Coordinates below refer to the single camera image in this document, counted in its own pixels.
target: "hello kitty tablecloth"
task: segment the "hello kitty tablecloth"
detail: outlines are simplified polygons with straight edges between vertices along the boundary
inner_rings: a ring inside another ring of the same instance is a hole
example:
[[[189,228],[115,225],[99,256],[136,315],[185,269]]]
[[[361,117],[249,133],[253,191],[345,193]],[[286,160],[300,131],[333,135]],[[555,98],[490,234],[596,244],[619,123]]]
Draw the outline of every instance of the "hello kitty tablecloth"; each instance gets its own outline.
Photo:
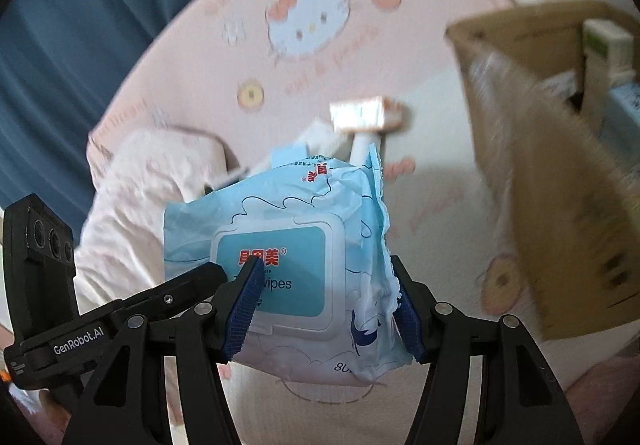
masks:
[[[142,57],[91,133],[94,181],[126,135],[142,127],[210,133],[224,143],[230,168],[250,167],[315,118],[328,120],[330,102],[391,96],[408,114],[383,147],[390,250],[437,299],[469,316],[511,311],[537,335],[526,281],[474,164],[458,68],[444,40],[448,22],[535,1],[195,0]],[[568,386],[637,331],[541,347]],[[389,444],[404,440],[425,376],[425,367],[412,365],[368,388],[316,386],[234,364],[225,388],[247,443]],[[478,396],[473,362],[469,408]],[[266,408],[265,399],[274,403]],[[472,441],[472,413],[463,443]],[[265,433],[274,426],[282,432]]]

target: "cardboard box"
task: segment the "cardboard box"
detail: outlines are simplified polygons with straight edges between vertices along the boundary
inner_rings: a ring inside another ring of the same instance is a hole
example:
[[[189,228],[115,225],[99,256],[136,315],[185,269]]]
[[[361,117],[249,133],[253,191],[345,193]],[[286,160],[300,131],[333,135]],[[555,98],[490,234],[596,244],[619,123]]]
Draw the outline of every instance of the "cardboard box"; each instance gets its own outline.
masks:
[[[546,338],[606,330],[640,317],[640,192],[567,105],[540,82],[584,81],[582,24],[640,24],[595,1],[519,7],[447,29],[462,70],[476,161],[502,208]]]

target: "metal screw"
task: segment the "metal screw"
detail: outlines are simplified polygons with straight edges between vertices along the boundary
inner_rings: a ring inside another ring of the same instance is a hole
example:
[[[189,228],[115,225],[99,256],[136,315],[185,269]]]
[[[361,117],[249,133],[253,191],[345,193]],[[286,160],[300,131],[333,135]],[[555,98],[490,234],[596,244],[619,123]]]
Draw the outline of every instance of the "metal screw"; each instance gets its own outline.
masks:
[[[508,328],[517,328],[520,325],[520,321],[518,320],[518,318],[514,317],[513,315],[507,315],[504,319],[502,319],[502,322]]]
[[[453,307],[448,302],[439,302],[436,304],[436,311],[440,315],[451,315],[453,313]]]
[[[127,321],[127,326],[132,330],[140,328],[145,323],[145,318],[142,315],[134,315]]]
[[[196,307],[193,309],[193,311],[198,315],[206,315],[207,313],[210,313],[212,309],[213,307],[208,302],[201,302],[199,304],[196,304]]]

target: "wipes lid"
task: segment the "wipes lid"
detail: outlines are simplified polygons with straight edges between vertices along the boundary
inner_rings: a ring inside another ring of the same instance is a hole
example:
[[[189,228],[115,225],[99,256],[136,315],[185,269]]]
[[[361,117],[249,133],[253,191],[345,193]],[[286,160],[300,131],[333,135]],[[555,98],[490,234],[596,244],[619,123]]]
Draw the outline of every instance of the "wipes lid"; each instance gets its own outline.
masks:
[[[224,225],[210,260],[233,281],[250,255],[265,264],[265,284],[250,332],[325,340],[345,318],[345,237],[328,213]]]

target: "light blue plastic packaging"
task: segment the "light blue plastic packaging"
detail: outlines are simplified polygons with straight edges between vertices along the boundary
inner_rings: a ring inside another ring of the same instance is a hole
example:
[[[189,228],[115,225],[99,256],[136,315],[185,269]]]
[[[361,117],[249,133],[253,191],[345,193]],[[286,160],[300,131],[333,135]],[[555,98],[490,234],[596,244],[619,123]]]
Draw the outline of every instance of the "light blue plastic packaging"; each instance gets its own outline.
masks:
[[[412,360],[392,322],[388,227],[374,145],[360,168],[312,156],[169,204],[166,278],[213,261],[233,280],[259,255],[264,291],[234,360],[286,380],[369,385]]]

